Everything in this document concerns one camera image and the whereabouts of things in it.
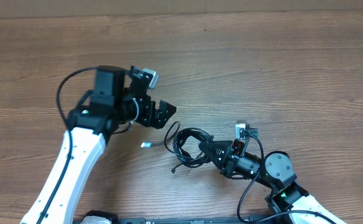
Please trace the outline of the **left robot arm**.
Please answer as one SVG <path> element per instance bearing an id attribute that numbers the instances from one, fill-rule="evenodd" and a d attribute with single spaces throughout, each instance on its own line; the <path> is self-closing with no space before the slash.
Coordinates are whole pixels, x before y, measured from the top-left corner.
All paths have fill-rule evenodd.
<path id="1" fill-rule="evenodd" d="M 65 114 L 56 104 L 66 130 L 59 155 L 43 189 L 22 223 L 72 223 L 88 177 L 119 126 L 139 123 L 161 129 L 176 107 L 147 94 L 155 89 L 159 74 L 135 66 L 129 69 L 110 65 L 92 67 L 93 89 L 87 90 L 76 107 Z"/>

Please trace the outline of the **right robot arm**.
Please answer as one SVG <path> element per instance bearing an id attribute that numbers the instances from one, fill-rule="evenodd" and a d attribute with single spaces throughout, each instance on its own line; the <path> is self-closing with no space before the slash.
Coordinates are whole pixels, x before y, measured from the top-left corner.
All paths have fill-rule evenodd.
<path id="1" fill-rule="evenodd" d="M 272 214 L 251 215 L 244 223 L 317 224 L 344 221 L 325 209 L 296 180 L 297 175 L 287 153 L 273 151 L 260 156 L 246 151 L 246 143 L 239 140 L 202 142 L 199 149 L 229 179 L 250 179 L 270 189 L 265 197 Z"/>

